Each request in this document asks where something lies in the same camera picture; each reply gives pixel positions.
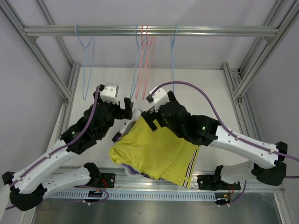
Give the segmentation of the grey purple camouflage trousers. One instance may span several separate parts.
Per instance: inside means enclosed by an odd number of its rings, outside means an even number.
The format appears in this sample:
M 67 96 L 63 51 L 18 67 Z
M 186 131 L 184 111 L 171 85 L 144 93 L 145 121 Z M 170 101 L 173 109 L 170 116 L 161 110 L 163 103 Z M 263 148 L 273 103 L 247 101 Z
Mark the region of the grey purple camouflage trousers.
M 133 125 L 139 120 L 141 117 L 142 110 L 134 109 L 132 114 L 132 119 L 124 119 L 124 125 L 122 128 L 114 135 L 112 138 L 113 143 L 116 143 L 121 140 L 126 134 L 129 133 Z

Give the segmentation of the light blue wire hanger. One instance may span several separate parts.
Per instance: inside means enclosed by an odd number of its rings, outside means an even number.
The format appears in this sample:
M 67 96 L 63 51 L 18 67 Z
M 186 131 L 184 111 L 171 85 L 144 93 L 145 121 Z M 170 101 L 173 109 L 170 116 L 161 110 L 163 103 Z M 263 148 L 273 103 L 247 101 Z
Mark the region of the light blue wire hanger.
M 91 82 L 91 78 L 92 78 L 92 71 L 93 71 L 93 63 L 94 63 L 94 52 L 95 52 L 95 36 L 91 36 L 89 39 L 88 44 L 84 44 L 82 42 L 82 40 L 79 37 L 78 34 L 78 27 L 79 25 L 76 24 L 75 25 L 75 35 L 80 43 L 80 45 L 83 48 L 84 51 L 84 60 L 83 60 L 83 94 L 82 94 L 82 98 L 83 100 L 86 100 L 87 98 L 87 94 L 89 92 L 89 87 L 90 87 L 90 82 Z M 90 72 L 89 72 L 89 76 L 87 76 L 87 72 L 86 72 L 86 66 L 87 66 L 87 50 L 89 48 L 89 46 L 92 45 L 92 58 L 91 58 L 91 66 L 90 66 Z

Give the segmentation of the yellow trousers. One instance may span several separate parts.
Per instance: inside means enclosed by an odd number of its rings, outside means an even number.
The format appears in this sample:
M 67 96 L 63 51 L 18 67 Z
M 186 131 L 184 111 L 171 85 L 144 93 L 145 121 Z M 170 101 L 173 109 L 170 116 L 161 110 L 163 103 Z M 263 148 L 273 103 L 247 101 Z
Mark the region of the yellow trousers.
M 152 131 L 143 118 L 110 149 L 116 164 L 125 164 L 154 180 L 189 188 L 200 147 L 178 138 L 167 127 Z

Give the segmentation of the pink hanger of camouflage trousers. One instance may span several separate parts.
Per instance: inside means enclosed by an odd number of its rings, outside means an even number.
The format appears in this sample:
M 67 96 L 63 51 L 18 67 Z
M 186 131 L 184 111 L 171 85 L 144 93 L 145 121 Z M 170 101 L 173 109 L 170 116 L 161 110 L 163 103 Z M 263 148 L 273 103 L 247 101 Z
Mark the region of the pink hanger of camouflage trousers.
M 142 99 L 145 99 L 145 95 L 147 92 L 149 77 L 150 77 L 150 71 L 153 61 L 153 55 L 154 55 L 154 48 L 155 48 L 155 42 L 156 37 L 155 36 L 149 36 L 149 27 L 146 27 L 146 39 L 147 39 L 147 55 L 146 55 L 146 61 L 144 66 L 145 71 L 145 77 L 144 77 L 144 85 L 143 85 L 143 94 Z

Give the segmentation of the pink hanger of teal trousers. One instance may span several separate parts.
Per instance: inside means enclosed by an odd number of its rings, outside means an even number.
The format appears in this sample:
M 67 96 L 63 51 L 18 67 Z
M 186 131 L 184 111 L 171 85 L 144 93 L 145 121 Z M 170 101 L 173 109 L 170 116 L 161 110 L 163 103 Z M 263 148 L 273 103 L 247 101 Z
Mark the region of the pink hanger of teal trousers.
M 148 53 L 148 47 L 149 47 L 148 30 L 149 30 L 149 27 L 148 27 L 148 25 L 146 25 L 145 36 L 143 36 L 143 26 L 141 28 L 142 51 L 141 51 L 141 56 L 140 56 L 138 78 L 137 78 L 136 89 L 135 89 L 135 99 L 138 99 L 140 87 L 141 87 L 142 80 L 143 80 L 143 65 L 147 60 L 145 55 Z

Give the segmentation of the blue hanger of purple trousers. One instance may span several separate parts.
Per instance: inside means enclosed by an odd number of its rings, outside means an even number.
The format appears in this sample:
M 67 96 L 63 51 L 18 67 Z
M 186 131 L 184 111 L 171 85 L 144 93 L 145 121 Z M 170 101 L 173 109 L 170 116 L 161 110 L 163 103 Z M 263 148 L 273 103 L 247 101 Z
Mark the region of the blue hanger of purple trousers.
M 132 79 L 131 90 L 130 90 L 131 99 L 135 99 L 135 89 L 136 89 L 136 83 L 138 78 L 140 56 L 142 51 L 141 28 L 142 27 L 139 27 L 138 24 L 135 26 L 135 42 L 137 46 L 137 52 L 136 52 L 136 60 L 135 60 L 133 79 Z

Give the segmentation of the blue hanger of yellow trousers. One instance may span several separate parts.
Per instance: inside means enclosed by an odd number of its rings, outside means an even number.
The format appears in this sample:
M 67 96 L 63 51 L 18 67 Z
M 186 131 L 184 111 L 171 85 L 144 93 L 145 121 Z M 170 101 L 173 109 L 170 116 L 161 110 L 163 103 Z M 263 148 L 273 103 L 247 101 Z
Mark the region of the blue hanger of yellow trousers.
M 174 47 L 175 47 L 175 40 L 177 36 L 177 30 L 178 26 L 175 26 L 175 31 L 173 36 L 171 36 L 171 76 L 172 76 L 172 81 L 175 81 L 175 75 L 174 75 Z

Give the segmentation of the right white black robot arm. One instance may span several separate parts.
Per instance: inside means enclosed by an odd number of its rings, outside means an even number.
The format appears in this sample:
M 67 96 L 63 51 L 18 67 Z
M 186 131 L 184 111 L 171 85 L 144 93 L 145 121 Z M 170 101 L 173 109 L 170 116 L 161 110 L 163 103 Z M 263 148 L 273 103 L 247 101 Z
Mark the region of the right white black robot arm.
M 286 164 L 281 153 L 287 153 L 287 144 L 266 144 L 236 133 L 220 121 L 206 115 L 191 115 L 175 98 L 172 91 L 159 88 L 151 90 L 147 101 L 153 107 L 142 113 L 152 131 L 161 127 L 171 130 L 175 136 L 196 146 L 211 146 L 227 150 L 247 159 L 232 166 L 219 165 L 213 175 L 199 175 L 199 189 L 240 190 L 240 181 L 258 180 L 271 186 L 279 186 L 286 177 Z

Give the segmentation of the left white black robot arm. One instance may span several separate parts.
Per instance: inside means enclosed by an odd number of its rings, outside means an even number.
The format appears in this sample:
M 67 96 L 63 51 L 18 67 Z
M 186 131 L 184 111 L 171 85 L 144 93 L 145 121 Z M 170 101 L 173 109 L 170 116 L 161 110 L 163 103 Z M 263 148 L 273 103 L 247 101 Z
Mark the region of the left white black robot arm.
M 11 186 L 11 204 L 21 211 L 27 211 L 39 205 L 47 196 L 64 189 L 80 185 L 103 186 L 101 172 L 93 162 L 69 173 L 58 176 L 51 174 L 102 140 L 115 120 L 132 119 L 133 102 L 124 98 L 124 103 L 125 108 L 122 109 L 119 104 L 97 98 L 96 103 L 84 111 L 78 122 L 70 126 L 47 153 L 19 172 L 4 173 L 4 184 Z

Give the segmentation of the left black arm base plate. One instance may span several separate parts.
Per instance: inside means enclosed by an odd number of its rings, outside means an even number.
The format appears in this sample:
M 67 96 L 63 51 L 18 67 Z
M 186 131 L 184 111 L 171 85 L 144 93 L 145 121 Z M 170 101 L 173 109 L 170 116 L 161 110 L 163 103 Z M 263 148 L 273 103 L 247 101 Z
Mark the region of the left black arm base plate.
M 97 203 L 109 198 L 107 190 L 113 189 L 115 185 L 115 173 L 102 173 L 99 182 L 93 187 L 86 188 L 83 200 L 86 203 Z

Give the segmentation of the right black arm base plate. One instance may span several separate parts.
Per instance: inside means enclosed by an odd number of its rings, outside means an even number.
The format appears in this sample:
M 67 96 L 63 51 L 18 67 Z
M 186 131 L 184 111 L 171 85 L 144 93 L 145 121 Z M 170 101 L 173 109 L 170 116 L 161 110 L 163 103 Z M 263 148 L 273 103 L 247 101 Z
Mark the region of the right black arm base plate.
M 241 185 L 239 182 L 235 183 L 226 183 L 219 179 L 218 177 L 214 177 L 214 175 L 198 175 L 197 183 L 199 190 L 209 190 L 209 191 L 218 191 L 224 190 L 225 193 L 217 193 L 215 204 L 220 207 L 227 205 L 234 201 L 232 195 L 236 190 L 241 189 Z

